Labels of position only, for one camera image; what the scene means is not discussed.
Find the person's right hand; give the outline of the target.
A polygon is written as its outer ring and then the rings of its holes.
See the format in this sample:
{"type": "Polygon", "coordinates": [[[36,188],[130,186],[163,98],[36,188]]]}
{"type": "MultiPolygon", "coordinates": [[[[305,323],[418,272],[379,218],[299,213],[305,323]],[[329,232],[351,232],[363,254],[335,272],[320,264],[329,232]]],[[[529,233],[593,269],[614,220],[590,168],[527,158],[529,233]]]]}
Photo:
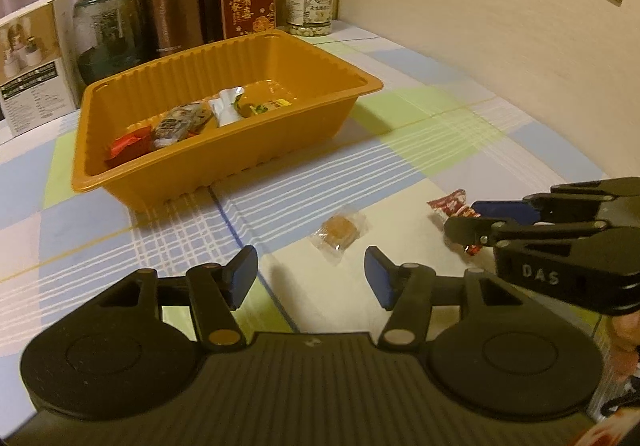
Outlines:
{"type": "Polygon", "coordinates": [[[626,379],[634,374],[639,364],[639,313],[608,318],[606,330],[612,369],[618,377],[626,379]]]}

